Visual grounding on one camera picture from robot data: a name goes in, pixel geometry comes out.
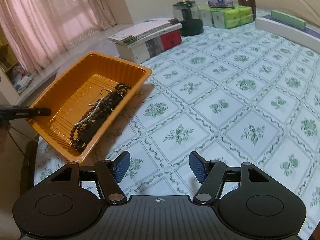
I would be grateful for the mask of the person's left hand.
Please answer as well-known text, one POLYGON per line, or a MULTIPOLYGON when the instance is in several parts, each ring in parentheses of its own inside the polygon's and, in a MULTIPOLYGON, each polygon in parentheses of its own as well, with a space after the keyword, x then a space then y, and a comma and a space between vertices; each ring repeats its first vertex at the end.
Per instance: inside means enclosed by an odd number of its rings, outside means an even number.
POLYGON ((0 152, 3 153, 5 151, 5 143, 8 138, 9 130, 10 130, 10 121, 1 120, 0 124, 0 152))

